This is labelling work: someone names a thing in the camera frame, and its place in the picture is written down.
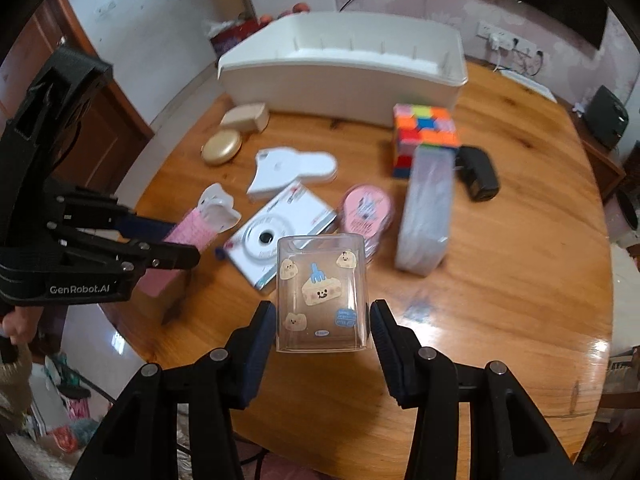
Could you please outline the person's left hand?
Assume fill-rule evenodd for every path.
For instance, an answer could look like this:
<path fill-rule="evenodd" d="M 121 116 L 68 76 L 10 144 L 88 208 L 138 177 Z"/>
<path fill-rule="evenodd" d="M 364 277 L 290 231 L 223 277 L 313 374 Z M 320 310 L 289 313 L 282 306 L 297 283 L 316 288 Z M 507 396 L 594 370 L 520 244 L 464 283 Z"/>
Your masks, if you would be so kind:
<path fill-rule="evenodd" d="M 37 333 L 43 307 L 16 307 L 2 318 L 1 326 L 12 344 L 29 344 Z"/>

